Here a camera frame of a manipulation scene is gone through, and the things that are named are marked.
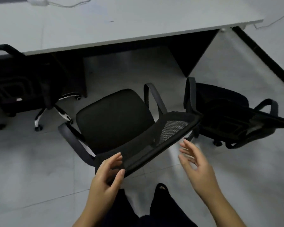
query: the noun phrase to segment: wall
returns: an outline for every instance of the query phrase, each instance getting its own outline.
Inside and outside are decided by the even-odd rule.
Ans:
[[[265,16],[264,22],[257,27],[269,25],[284,16],[284,0],[245,1]],[[266,28],[255,29],[249,25],[244,31],[284,69],[284,18]]]

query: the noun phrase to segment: desk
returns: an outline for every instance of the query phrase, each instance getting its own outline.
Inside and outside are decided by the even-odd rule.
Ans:
[[[26,55],[82,56],[167,45],[188,76],[219,29],[262,21],[242,0],[91,0],[75,8],[7,3],[0,4],[0,44]]]

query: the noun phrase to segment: wire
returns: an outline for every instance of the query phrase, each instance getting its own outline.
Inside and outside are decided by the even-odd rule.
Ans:
[[[265,26],[261,26],[261,27],[257,27],[257,26],[254,24],[254,27],[255,27],[256,29],[266,28],[266,27],[269,27],[269,26],[273,25],[274,23],[280,21],[280,20],[283,19],[283,18],[284,18],[284,16],[281,17],[281,18],[279,18],[278,20],[274,21],[273,23],[270,23],[269,25],[265,25]]]
[[[53,5],[53,6],[57,6],[57,7],[62,7],[62,8],[73,8],[73,7],[76,7],[78,5],[84,5],[84,4],[87,4],[88,2],[90,2],[91,0],[86,0],[86,1],[80,1],[79,3],[77,4],[74,4],[74,5],[70,5],[70,6],[65,6],[65,5],[61,5],[61,4],[58,4],[58,3],[54,3],[52,1],[49,1],[49,5]]]

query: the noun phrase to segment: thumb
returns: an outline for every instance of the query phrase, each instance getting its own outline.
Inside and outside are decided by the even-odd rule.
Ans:
[[[184,155],[180,154],[178,157],[179,157],[180,163],[183,169],[185,170],[189,180],[191,180],[195,176],[195,173],[196,173],[195,170],[191,167],[191,165],[189,164],[189,161]]]
[[[124,174],[125,174],[125,169],[121,169],[117,173],[113,184],[110,186],[110,190],[113,193],[117,193],[118,190],[120,189],[121,183],[123,182],[123,179],[124,179]]]

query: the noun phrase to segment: white desk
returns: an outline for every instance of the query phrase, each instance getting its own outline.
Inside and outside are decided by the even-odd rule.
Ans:
[[[105,22],[105,11],[114,22]],[[91,0],[75,8],[5,3],[0,4],[0,44],[31,55],[262,21],[241,0]]]

